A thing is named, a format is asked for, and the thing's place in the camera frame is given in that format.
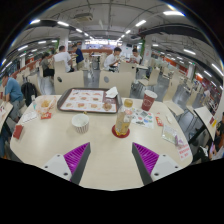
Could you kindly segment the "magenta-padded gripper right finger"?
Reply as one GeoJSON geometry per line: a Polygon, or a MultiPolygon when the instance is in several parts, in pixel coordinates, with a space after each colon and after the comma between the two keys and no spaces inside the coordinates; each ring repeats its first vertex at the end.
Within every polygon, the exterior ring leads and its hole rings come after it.
{"type": "Polygon", "coordinates": [[[182,169],[182,167],[167,154],[157,154],[137,143],[132,144],[132,154],[144,185],[182,169]]]}

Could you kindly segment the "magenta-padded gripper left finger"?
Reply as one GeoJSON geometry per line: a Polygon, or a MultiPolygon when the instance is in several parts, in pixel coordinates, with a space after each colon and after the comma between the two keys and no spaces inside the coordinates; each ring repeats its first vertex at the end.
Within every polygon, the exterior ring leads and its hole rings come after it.
{"type": "Polygon", "coordinates": [[[90,152],[90,143],[85,143],[64,155],[56,154],[42,169],[78,185],[90,152]]]}

